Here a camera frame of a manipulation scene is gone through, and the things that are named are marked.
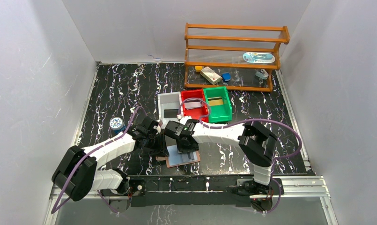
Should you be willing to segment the brown leather card holder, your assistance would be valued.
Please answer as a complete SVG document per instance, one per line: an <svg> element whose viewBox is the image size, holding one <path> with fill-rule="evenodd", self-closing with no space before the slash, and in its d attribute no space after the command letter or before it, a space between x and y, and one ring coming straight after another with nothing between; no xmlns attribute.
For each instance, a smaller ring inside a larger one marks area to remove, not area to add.
<svg viewBox="0 0 377 225"><path fill-rule="evenodd" d="M167 168L197 163L200 161L199 151L179 153L176 145L168 146L167 150L169 152L168 157L155 157L157 161L165 161Z"/></svg>

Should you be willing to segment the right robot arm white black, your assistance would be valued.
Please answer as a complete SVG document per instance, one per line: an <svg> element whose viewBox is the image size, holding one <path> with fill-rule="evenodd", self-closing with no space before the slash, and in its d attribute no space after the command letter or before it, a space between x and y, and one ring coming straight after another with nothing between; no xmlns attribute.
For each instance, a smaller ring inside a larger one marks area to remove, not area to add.
<svg viewBox="0 0 377 225"><path fill-rule="evenodd" d="M271 167L277 137L260 122L244 120L226 125L183 117L179 122L169 121L164 134L176 141L182 153L198 151L200 143L239 147L254 164L254 190L266 194L272 188Z"/></svg>

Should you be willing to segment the grey numbered credit card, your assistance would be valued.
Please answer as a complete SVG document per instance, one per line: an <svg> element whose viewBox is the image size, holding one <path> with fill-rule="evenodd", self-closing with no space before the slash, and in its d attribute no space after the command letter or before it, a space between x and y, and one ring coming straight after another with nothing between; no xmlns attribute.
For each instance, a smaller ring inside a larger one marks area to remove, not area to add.
<svg viewBox="0 0 377 225"><path fill-rule="evenodd" d="M201 108L202 107L202 101L198 99L188 99L184 103L185 109L194 109L194 108Z"/></svg>

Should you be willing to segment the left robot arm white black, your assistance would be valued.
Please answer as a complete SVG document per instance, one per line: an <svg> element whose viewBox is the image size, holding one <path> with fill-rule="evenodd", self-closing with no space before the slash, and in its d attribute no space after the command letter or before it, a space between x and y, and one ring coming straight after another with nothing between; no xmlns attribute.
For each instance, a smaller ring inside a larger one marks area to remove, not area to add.
<svg viewBox="0 0 377 225"><path fill-rule="evenodd" d="M79 201L91 191L109 189L118 195L127 194L130 177L119 169L100 170L104 164L134 150L152 156L166 157L163 122L149 116L140 124L96 145L70 147L52 176L52 182L73 200Z"/></svg>

